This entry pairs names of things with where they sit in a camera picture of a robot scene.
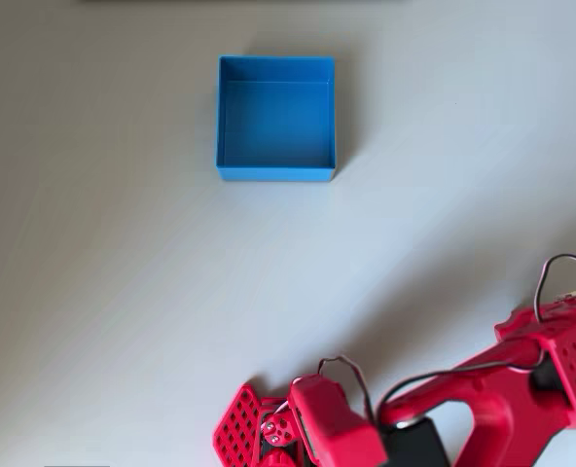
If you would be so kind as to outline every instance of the white table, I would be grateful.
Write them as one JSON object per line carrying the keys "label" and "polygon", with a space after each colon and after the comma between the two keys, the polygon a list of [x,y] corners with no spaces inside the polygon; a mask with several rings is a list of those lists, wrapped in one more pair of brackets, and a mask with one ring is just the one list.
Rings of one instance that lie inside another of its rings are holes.
{"label": "white table", "polygon": [[[332,183],[219,180],[219,54],[336,57]],[[561,250],[576,0],[0,0],[0,467],[218,465],[242,382],[344,351],[378,398],[492,344]]]}

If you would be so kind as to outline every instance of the open box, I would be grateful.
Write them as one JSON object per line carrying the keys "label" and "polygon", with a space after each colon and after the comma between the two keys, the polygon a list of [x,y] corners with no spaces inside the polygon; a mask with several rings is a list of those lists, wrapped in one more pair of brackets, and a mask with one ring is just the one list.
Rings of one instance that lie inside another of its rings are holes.
{"label": "open box", "polygon": [[331,180],[334,117],[331,57],[219,58],[216,163],[223,179]]}

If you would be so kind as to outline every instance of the red robotic arm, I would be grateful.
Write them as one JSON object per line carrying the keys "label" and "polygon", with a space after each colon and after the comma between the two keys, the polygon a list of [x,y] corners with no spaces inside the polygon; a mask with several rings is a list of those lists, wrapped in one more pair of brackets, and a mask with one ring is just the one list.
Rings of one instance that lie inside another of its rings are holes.
{"label": "red robotic arm", "polygon": [[321,375],[298,377],[279,399],[259,401],[244,385],[214,447],[224,467],[444,467],[426,414],[460,401],[474,426],[455,467],[532,465],[559,431],[576,428],[576,296],[535,303],[496,325],[497,343],[474,358],[421,376],[430,379],[400,396],[392,397],[418,377],[394,386],[376,415],[354,413],[340,385]]}

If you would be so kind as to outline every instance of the wire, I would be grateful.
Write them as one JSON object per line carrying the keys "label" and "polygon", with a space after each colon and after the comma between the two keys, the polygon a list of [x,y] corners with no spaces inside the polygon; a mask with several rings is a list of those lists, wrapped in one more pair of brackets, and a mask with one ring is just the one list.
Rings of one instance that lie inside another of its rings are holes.
{"label": "wire", "polygon": [[521,371],[532,371],[532,370],[535,370],[537,367],[539,367],[539,365],[541,365],[543,363],[543,360],[544,360],[544,352],[542,351],[541,354],[539,355],[539,360],[537,361],[537,363],[530,365],[530,366],[518,365],[517,363],[504,362],[504,361],[494,361],[494,362],[479,363],[476,365],[467,365],[465,367],[457,367],[457,368],[453,368],[451,370],[438,370],[438,371],[434,371],[434,372],[424,373],[422,375],[417,375],[415,377],[408,377],[407,379],[403,379],[402,381],[396,383],[394,386],[392,386],[391,389],[389,389],[383,395],[381,402],[378,403],[378,407],[377,407],[377,415],[376,415],[376,417],[377,417],[376,420],[378,422],[377,425],[381,426],[380,420],[381,420],[381,410],[383,408],[383,405],[389,399],[391,399],[391,397],[394,394],[396,394],[398,391],[403,389],[405,386],[408,386],[408,385],[413,384],[415,382],[421,381],[423,379],[429,379],[432,377],[440,377],[443,375],[456,375],[456,374],[460,374],[460,373],[476,372],[479,370],[487,370],[490,368],[497,368],[497,367],[508,367],[508,368],[513,368],[515,370],[521,370]]}
{"label": "wire", "polygon": [[353,371],[353,373],[355,374],[355,378],[357,379],[357,382],[359,383],[359,386],[362,388],[362,392],[364,393],[364,410],[366,411],[366,417],[371,423],[377,425],[375,419],[375,412],[373,411],[373,403],[371,402],[370,393],[368,392],[368,387],[366,386],[366,381],[364,380],[364,375],[362,374],[359,365],[353,362],[346,355],[338,355],[337,357],[334,358],[323,358],[320,360],[320,362],[318,362],[318,374],[322,375],[322,370],[326,363],[336,361],[342,362],[345,365],[349,366]]}
{"label": "wire", "polygon": [[539,309],[541,301],[541,291],[543,290],[545,281],[548,278],[548,270],[550,269],[550,265],[559,258],[568,258],[570,260],[576,261],[576,255],[572,255],[571,253],[560,253],[559,255],[555,255],[552,258],[550,258],[543,265],[543,269],[541,270],[541,276],[539,277],[539,283],[537,284],[537,289],[534,292],[534,315],[536,316],[537,321],[539,323],[543,322],[543,316],[541,316],[541,311]]}

